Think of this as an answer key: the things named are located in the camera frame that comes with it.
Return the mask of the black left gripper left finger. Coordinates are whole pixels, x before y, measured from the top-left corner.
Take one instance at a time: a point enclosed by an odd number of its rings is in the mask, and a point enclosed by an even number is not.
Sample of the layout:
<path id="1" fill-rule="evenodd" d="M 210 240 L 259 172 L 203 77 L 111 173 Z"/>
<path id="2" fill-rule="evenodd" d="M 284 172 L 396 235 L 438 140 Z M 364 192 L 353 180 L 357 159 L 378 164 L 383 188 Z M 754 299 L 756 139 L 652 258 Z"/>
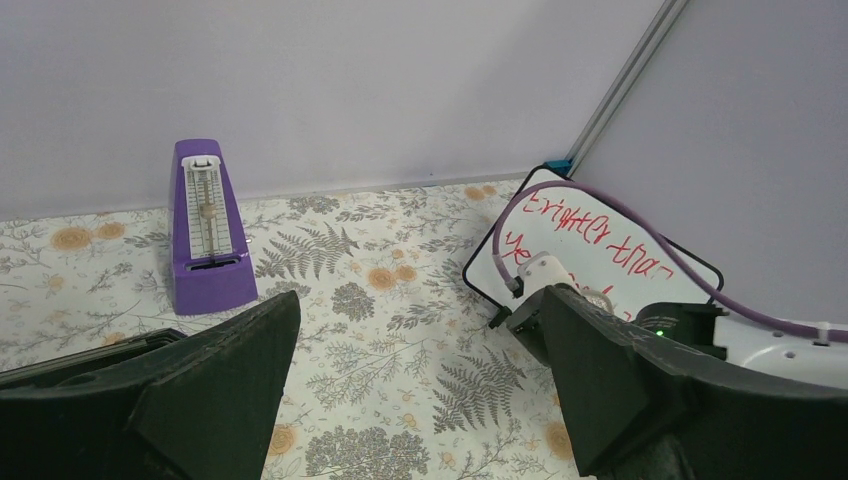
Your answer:
<path id="1" fill-rule="evenodd" d="M 52 387 L 1 389 L 5 479 L 257 479 L 301 323 L 278 294 Z"/>

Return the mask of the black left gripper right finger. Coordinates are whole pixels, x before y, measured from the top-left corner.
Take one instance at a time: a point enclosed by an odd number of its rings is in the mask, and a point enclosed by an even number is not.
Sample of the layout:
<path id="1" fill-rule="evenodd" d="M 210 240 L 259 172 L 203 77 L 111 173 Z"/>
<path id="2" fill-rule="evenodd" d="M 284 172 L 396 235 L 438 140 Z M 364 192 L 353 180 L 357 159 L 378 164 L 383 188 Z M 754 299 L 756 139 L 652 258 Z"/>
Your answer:
<path id="1" fill-rule="evenodd" d="M 623 322 L 565 286 L 539 320 L 574 460 L 600 479 L 843 479 L 847 393 Z"/>

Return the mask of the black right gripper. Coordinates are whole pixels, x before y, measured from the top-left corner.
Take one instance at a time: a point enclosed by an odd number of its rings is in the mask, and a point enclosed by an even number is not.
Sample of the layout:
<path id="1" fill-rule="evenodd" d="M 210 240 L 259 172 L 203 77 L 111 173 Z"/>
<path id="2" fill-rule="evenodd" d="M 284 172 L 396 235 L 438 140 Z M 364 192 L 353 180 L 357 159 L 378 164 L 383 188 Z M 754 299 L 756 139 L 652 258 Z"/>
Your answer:
<path id="1" fill-rule="evenodd" d="M 549 355 L 540 323 L 540 298 L 529 298 L 506 318 L 506 327 L 514 338 L 543 366 Z"/>

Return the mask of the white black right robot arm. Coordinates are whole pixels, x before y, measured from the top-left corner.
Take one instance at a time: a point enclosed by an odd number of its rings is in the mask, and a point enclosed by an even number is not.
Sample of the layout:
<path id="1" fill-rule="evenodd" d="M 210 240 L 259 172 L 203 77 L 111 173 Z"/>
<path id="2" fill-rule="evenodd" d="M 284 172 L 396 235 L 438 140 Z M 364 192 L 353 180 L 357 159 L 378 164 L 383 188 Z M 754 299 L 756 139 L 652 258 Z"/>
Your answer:
<path id="1" fill-rule="evenodd" d="M 847 331 L 827 324 L 757 326 L 715 303 L 654 302 L 635 320 L 610 310 L 598 292 L 563 284 L 501 308 L 491 327 L 504 327 L 558 374 L 589 374 L 634 384 L 648 369 L 744 389 L 760 382 L 847 387 Z"/>

